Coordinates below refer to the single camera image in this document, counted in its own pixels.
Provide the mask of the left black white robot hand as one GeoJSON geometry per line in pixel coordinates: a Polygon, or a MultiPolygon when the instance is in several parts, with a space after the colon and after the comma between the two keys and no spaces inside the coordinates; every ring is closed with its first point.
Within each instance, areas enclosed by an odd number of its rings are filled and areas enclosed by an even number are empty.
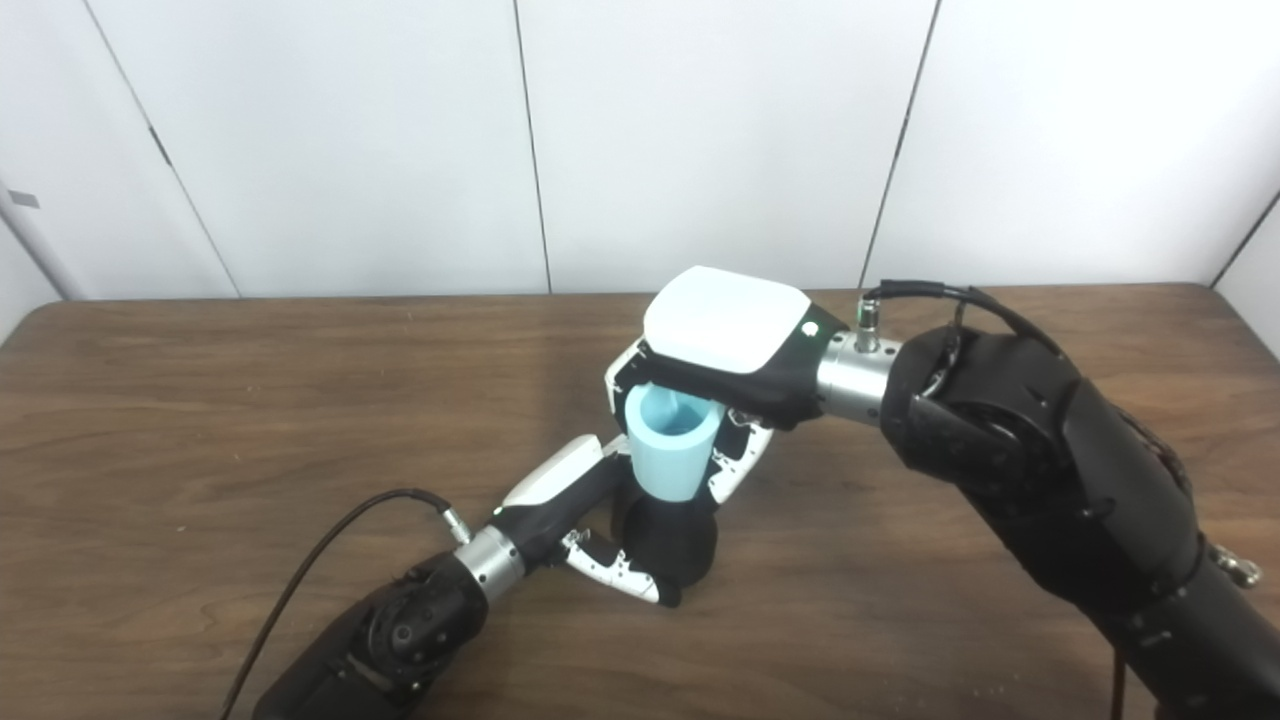
{"type": "Polygon", "coordinates": [[[513,546],[509,552],[526,575],[566,565],[600,585],[675,609],[682,600],[675,583],[640,565],[608,537],[579,527],[632,479],[625,434],[607,443],[594,434],[580,436],[520,480],[494,510],[490,525],[513,546]]]}

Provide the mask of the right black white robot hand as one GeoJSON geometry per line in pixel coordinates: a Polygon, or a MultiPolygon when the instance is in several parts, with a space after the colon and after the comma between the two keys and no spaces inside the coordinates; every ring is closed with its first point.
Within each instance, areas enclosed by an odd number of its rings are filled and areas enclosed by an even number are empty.
{"type": "Polygon", "coordinates": [[[710,266],[672,279],[604,374],[643,491],[723,503],[776,430],[822,414],[819,365],[847,328],[778,282],[710,266]]]}

